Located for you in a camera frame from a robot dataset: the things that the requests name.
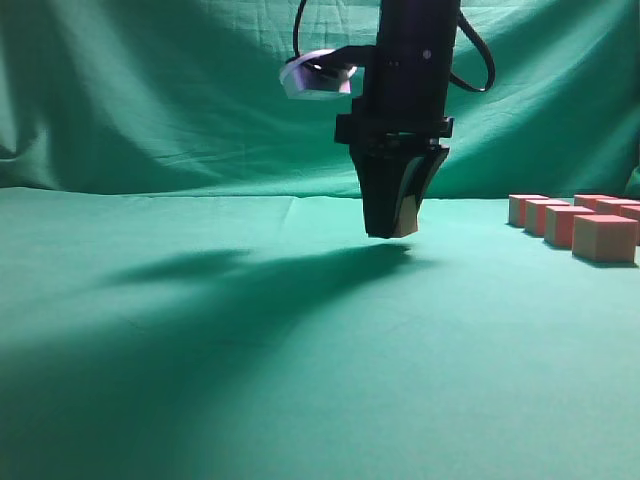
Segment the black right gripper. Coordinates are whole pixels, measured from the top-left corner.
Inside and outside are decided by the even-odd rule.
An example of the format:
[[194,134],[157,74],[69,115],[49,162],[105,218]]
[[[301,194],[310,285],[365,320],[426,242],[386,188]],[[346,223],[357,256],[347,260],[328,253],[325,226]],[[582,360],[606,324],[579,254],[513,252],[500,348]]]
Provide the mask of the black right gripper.
[[400,203],[414,196],[418,213],[449,148],[430,145],[411,156],[370,155],[357,149],[376,137],[413,134],[426,140],[448,138],[452,122],[445,116],[451,44],[377,44],[346,46],[333,53],[333,64],[365,69],[362,94],[351,112],[336,118],[334,141],[350,145],[359,180],[365,231],[390,239]]

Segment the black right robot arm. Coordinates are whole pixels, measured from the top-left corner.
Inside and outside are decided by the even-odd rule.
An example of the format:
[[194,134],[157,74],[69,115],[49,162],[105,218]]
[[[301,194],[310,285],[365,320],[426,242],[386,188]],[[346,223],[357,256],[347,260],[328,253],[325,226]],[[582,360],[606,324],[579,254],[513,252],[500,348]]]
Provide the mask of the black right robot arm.
[[452,134],[444,113],[460,4],[384,1],[363,91],[336,119],[334,139],[349,148],[366,233],[400,238],[417,214]]

